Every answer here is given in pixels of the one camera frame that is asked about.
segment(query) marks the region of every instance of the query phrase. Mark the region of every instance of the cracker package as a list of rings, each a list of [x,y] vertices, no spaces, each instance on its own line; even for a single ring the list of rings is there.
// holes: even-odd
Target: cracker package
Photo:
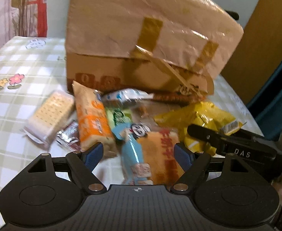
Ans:
[[[212,102],[193,103],[179,110],[157,115],[154,120],[160,127],[177,128],[180,141],[192,152],[201,150],[212,156],[215,155],[216,149],[206,142],[190,137],[187,127],[196,124],[229,136],[243,125],[232,114],[219,109]]]
[[[104,155],[116,156],[115,139],[108,125],[106,112],[98,91],[73,82],[81,151],[88,150],[97,142],[104,147]]]
[[[28,119],[24,132],[36,143],[48,147],[55,134],[65,125],[74,106],[74,97],[54,91]]]
[[[184,173],[174,158],[176,132],[160,128],[151,131],[145,123],[122,123],[112,132],[123,141],[121,159],[125,181],[129,185],[173,185]]]

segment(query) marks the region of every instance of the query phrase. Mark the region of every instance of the tape strip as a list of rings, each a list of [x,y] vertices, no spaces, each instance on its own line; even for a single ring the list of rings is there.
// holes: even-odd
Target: tape strip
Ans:
[[[124,75],[127,76],[127,78],[129,77],[131,79],[131,76],[134,71],[138,69],[138,67],[144,62],[144,60],[148,60],[155,64],[162,72],[169,74],[175,80],[179,81],[180,84],[183,84],[184,86],[189,88],[191,91],[194,91],[198,96],[201,97],[202,94],[200,93],[200,91],[196,91],[195,88],[190,85],[189,82],[187,82],[187,79],[192,77],[190,72],[187,72],[183,77],[181,73],[174,70],[168,63],[159,58],[153,57],[152,52],[156,47],[156,43],[159,38],[162,26],[163,22],[158,19],[146,17],[144,18],[136,47],[130,53],[131,58],[136,58],[139,60],[134,61],[133,63],[131,63],[131,65],[129,64],[131,60],[126,60]],[[208,63],[214,56],[217,47],[218,44],[208,41],[203,47],[201,55],[197,58],[196,63],[191,68],[191,71],[197,73],[202,70],[206,63]],[[203,76],[205,77],[207,82],[207,93],[213,94],[214,82],[207,70],[205,69],[203,70]],[[171,80],[167,84],[165,84],[163,88],[169,88],[168,90],[172,90],[175,89],[177,86],[178,85],[174,84],[174,80]]]
[[[179,75],[183,77],[185,80],[191,79],[196,73],[198,75],[201,75],[202,77],[205,78],[206,83],[207,83],[207,94],[212,95],[214,94],[214,81],[208,71],[204,68],[205,65],[212,60],[214,57],[216,50],[218,48],[218,44],[212,41],[207,41],[206,44],[204,45],[200,56],[197,58],[195,64],[192,67],[189,67],[189,71],[194,72],[186,72],[185,70],[180,70]],[[172,81],[167,82],[164,85],[164,88],[171,90],[175,89],[174,83]]]

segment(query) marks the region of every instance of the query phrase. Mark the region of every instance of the checkered tablecloth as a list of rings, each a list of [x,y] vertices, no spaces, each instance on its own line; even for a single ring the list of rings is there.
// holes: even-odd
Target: checkered tablecloth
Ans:
[[[39,154],[38,148],[21,129],[25,121],[55,89],[66,90],[64,39],[14,37],[0,49],[0,80],[15,74],[25,75],[21,87],[0,90],[0,190]],[[209,99],[229,111],[245,129],[262,134],[243,102],[228,83],[219,76],[215,80],[215,94]],[[53,157],[65,156],[69,150],[53,143]],[[123,174],[120,158],[102,161],[94,170],[108,187],[121,183]],[[4,221],[0,214],[0,227]]]

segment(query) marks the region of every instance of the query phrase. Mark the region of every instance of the snack package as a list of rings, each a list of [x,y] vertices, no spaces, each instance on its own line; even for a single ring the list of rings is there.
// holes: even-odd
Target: snack package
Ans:
[[[88,150],[97,142],[104,147],[104,155],[116,156],[115,139],[108,125],[106,112],[98,91],[73,82],[81,151]]]
[[[106,107],[127,107],[132,106],[139,100],[153,99],[153,94],[148,94],[137,89],[123,89],[106,94],[102,97],[102,102]]]
[[[74,97],[54,91],[28,119],[24,132],[36,143],[48,147],[55,134],[65,125],[74,106]]]
[[[154,102],[150,100],[141,100],[137,107],[132,108],[133,122],[143,122],[147,119],[153,119],[158,114],[171,112],[181,107],[178,104]]]
[[[171,186],[184,173],[173,155],[177,133],[163,128],[151,131],[144,123],[129,122],[117,125],[112,131],[124,142],[121,151],[123,184]]]
[[[105,108],[105,110],[111,129],[121,123],[131,122],[132,120],[132,111],[130,109]]]
[[[191,138],[187,134],[190,124],[197,124],[211,130],[231,135],[242,127],[232,114],[217,108],[212,102],[197,102],[179,110],[160,114],[154,117],[160,127],[173,127],[179,130],[180,141],[183,141],[192,152],[202,150],[215,155],[216,149],[208,143]]]
[[[55,140],[71,151],[81,151],[78,122],[72,120],[70,124],[57,132]]]

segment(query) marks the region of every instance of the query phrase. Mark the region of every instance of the yellow snack bag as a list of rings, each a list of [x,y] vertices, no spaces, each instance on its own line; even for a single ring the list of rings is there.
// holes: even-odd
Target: yellow snack bag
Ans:
[[[192,152],[202,150],[212,156],[216,149],[206,142],[191,138],[187,134],[187,127],[196,124],[231,135],[243,125],[232,114],[219,109],[212,102],[196,102],[179,110],[157,115],[154,120],[160,127],[178,128],[180,141]]]

